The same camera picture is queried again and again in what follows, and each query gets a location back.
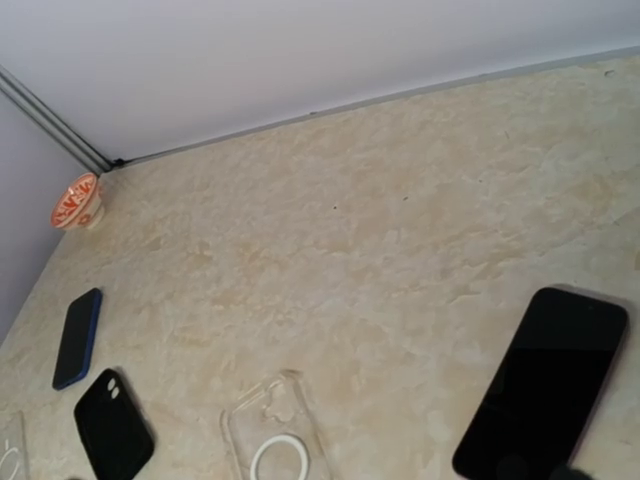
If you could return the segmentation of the purple smartphone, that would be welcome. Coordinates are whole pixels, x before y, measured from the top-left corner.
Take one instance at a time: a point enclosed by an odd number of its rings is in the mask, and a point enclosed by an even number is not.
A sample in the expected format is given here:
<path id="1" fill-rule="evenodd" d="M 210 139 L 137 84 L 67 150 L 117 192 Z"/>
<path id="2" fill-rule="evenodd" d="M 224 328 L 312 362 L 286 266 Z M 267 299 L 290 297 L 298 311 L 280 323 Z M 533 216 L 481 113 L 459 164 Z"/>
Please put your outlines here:
<path id="1" fill-rule="evenodd" d="M 567 466 L 629 328 L 621 305 L 544 287 L 522 320 L 453 458 L 464 479 L 550 479 Z"/>

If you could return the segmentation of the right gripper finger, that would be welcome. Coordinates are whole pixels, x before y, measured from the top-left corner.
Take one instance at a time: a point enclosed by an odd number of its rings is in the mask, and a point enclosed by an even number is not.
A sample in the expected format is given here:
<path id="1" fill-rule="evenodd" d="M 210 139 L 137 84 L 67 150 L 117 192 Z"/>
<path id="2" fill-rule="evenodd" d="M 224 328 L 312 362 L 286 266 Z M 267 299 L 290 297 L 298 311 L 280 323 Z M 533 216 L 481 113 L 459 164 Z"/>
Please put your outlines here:
<path id="1" fill-rule="evenodd" d="M 580 469 L 561 465 L 552 471 L 549 480 L 593 480 L 593 477 Z"/>

